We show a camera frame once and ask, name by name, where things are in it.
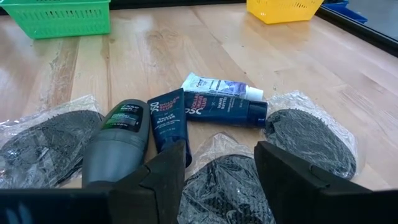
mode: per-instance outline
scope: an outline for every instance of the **green basket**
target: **green basket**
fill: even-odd
[[[32,39],[108,34],[110,0],[2,0],[0,6]]]

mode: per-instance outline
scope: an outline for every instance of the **plastic packaging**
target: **plastic packaging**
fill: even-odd
[[[263,90],[250,87],[242,82],[203,78],[190,73],[181,86],[184,91],[218,96],[234,96],[246,100],[261,101]]]
[[[340,177],[350,179],[359,173],[362,158],[354,135],[309,97],[293,91],[267,102],[269,142]]]
[[[47,188],[76,176],[103,116],[92,95],[0,124],[0,188]]]
[[[270,223],[253,149],[218,133],[201,144],[186,170],[179,223]]]
[[[148,137],[149,105],[141,100],[120,102],[86,147],[82,186],[111,185],[134,172],[144,163]]]
[[[266,124],[267,103],[185,92],[185,112],[189,121],[263,128]]]
[[[171,91],[148,100],[150,122],[154,133],[157,153],[169,148],[178,140],[186,142],[185,165],[191,164],[192,156],[188,140],[187,115],[184,106],[184,90]]]

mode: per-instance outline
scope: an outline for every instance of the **navy blue tube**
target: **navy blue tube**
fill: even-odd
[[[186,142],[185,167],[192,162],[188,140],[187,117],[184,112],[182,88],[148,100],[150,121],[154,133],[157,153],[172,146],[178,140]]]
[[[264,128],[267,107],[266,102],[185,92],[185,112],[189,121]]]

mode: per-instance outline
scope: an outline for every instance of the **gray deodorant stick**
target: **gray deodorant stick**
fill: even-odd
[[[113,108],[85,150],[82,187],[115,183],[142,165],[149,126],[147,103],[124,100]]]

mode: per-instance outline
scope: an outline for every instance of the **black cap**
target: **black cap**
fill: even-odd
[[[250,101],[248,111],[248,126],[264,128],[266,125],[267,102]]]

